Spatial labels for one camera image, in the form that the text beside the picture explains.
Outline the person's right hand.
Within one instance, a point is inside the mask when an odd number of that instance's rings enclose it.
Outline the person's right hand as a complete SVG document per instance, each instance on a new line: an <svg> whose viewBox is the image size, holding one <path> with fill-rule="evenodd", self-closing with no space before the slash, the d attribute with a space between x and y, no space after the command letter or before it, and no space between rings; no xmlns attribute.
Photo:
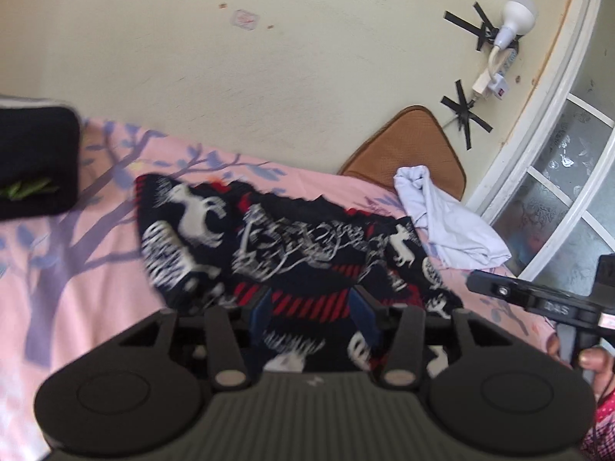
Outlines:
<svg viewBox="0 0 615 461"><path fill-rule="evenodd" d="M552 333L546 340L546 353L566 366L568 363L561 358L560 339ZM596 404L601 406L614 391L614 356L603 347L586 348L578 356L583 370L593 373L592 389Z"/></svg>

